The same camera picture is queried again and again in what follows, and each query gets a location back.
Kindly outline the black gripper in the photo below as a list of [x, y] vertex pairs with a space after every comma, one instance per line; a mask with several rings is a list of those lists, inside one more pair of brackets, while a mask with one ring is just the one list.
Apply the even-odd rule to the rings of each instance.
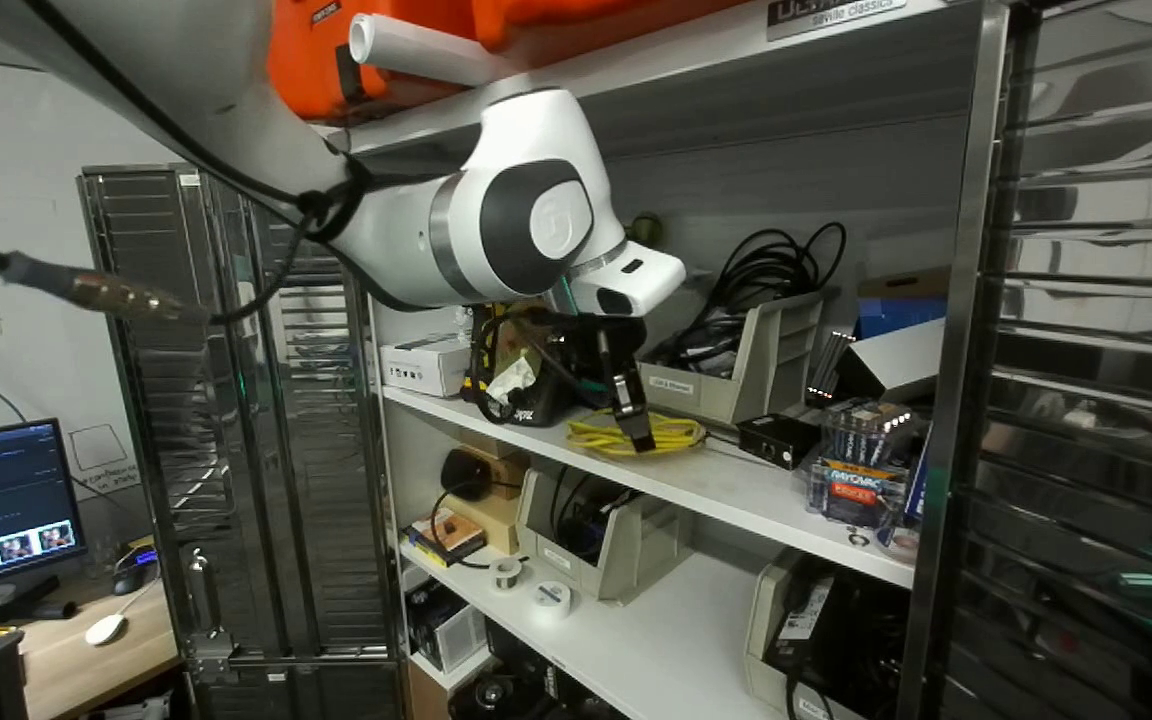
[[653, 414], [634, 368], [645, 326], [634, 315], [563, 315], [554, 326], [559, 364], [574, 376], [574, 397], [613, 407], [634, 451], [653, 451]]

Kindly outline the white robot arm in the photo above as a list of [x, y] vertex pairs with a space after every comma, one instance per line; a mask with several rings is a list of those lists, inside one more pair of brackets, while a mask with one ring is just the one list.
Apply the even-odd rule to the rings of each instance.
[[641, 322], [683, 261], [615, 215], [603, 152], [563, 88], [493, 101], [447, 173], [328, 147], [262, 76], [273, 0], [0, 0], [0, 46], [328, 247], [374, 300], [545, 300]]

